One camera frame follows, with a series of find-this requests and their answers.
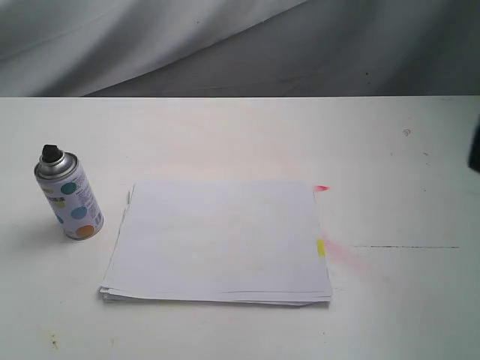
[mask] silver can top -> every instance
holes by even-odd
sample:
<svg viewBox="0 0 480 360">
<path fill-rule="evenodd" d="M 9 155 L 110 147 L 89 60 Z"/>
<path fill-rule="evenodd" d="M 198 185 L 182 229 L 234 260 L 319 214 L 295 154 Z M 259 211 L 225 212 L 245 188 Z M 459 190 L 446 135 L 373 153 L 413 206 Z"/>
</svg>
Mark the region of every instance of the silver can top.
<svg viewBox="0 0 480 360">
<path fill-rule="evenodd" d="M 58 179 L 72 172 L 77 166 L 77 157 L 63 152 L 57 145 L 45 145 L 35 167 L 35 176 L 42 179 Z"/>
</svg>

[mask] orange dot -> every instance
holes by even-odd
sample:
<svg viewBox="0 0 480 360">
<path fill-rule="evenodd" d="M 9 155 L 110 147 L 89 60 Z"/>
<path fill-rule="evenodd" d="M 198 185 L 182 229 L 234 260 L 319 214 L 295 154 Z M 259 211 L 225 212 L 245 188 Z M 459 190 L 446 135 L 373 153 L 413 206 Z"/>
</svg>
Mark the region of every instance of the orange dot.
<svg viewBox="0 0 480 360">
<path fill-rule="evenodd" d="M 85 225 L 85 226 L 79 227 L 75 233 L 80 238 L 86 238 L 87 236 L 92 236 L 94 232 L 95 232 L 95 228 L 92 225 Z"/>
</svg>

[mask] spray paint can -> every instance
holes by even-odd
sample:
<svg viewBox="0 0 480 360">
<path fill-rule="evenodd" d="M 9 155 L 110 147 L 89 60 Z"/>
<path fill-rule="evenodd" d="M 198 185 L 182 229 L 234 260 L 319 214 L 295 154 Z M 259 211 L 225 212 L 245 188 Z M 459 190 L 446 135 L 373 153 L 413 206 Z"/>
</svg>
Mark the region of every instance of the spray paint can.
<svg viewBox="0 0 480 360">
<path fill-rule="evenodd" d="M 82 240 L 100 231 L 104 217 L 77 156 L 45 145 L 34 173 L 67 236 Z"/>
</svg>

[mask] dark object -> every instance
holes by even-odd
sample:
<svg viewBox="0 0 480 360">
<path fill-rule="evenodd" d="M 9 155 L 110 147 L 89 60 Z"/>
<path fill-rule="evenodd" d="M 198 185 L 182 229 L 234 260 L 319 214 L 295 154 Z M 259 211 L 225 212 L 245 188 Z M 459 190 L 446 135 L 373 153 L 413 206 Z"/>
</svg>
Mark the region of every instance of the dark object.
<svg viewBox="0 0 480 360">
<path fill-rule="evenodd" d="M 468 166 L 477 173 L 480 173 L 480 124 L 478 124 L 475 129 L 472 148 L 470 149 L 470 156 L 468 159 Z"/>
<path fill-rule="evenodd" d="M 44 145 L 42 150 L 42 161 L 54 163 L 62 157 L 63 153 L 57 145 Z"/>
</svg>

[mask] black spray cap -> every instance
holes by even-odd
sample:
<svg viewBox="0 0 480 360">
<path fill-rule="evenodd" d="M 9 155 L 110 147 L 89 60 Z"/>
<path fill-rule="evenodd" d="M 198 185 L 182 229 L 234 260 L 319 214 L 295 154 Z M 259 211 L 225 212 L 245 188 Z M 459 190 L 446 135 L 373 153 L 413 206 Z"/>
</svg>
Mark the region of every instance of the black spray cap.
<svg viewBox="0 0 480 360">
<path fill-rule="evenodd" d="M 63 153 L 57 145 L 44 145 L 42 150 L 42 161 L 44 163 L 54 163 L 62 157 Z"/>
</svg>

